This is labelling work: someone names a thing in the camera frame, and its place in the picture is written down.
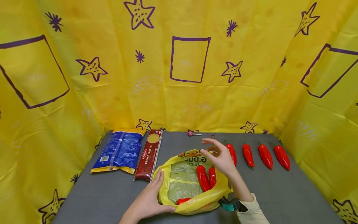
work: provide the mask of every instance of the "pink lollipop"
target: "pink lollipop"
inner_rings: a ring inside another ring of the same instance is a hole
[[[196,133],[193,133],[193,132],[188,132],[188,136],[192,136],[192,135],[201,135],[201,134],[196,134]]]

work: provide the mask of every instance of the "red chili pepper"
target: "red chili pepper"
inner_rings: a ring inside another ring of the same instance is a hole
[[[234,162],[234,165],[236,166],[237,161],[236,161],[236,153],[235,153],[234,147],[232,146],[232,144],[227,144],[227,145],[226,145],[226,148],[229,149],[229,152],[230,152],[232,161]]]
[[[202,187],[203,191],[208,191],[211,189],[209,184],[208,176],[206,175],[205,167],[203,165],[197,166],[197,175],[199,184]]]
[[[251,167],[255,167],[255,163],[253,162],[253,158],[252,158],[251,148],[249,145],[244,144],[242,146],[242,153],[244,154],[247,164]]]
[[[216,184],[216,173],[215,173],[215,167],[211,167],[209,169],[209,182],[210,187],[213,188]]]
[[[267,147],[265,145],[259,145],[258,146],[258,152],[260,153],[260,157],[263,161],[263,163],[270,169],[272,170],[272,165],[273,165],[273,161],[272,161],[272,156],[269,152],[269,150],[267,149]]]
[[[191,197],[178,199],[178,201],[176,202],[176,205],[180,205],[181,203],[187,202],[190,199],[191,199]]]
[[[275,146],[274,152],[277,160],[286,170],[290,171],[290,159],[282,146]]]

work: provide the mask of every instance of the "sleeve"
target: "sleeve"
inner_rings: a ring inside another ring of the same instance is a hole
[[[256,201],[256,196],[253,196],[253,202],[240,201],[246,208],[246,212],[237,211],[237,216],[239,217],[241,224],[269,224],[265,215],[262,213],[260,206]]]

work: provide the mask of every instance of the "blue pasta bag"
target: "blue pasta bag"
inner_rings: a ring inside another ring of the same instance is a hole
[[[121,169],[133,174],[146,130],[115,129],[91,173]]]

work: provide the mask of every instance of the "yellow curtain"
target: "yellow curtain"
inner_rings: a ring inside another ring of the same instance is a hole
[[[50,223],[113,128],[273,133],[358,216],[358,1],[13,0],[0,9],[0,210]]]

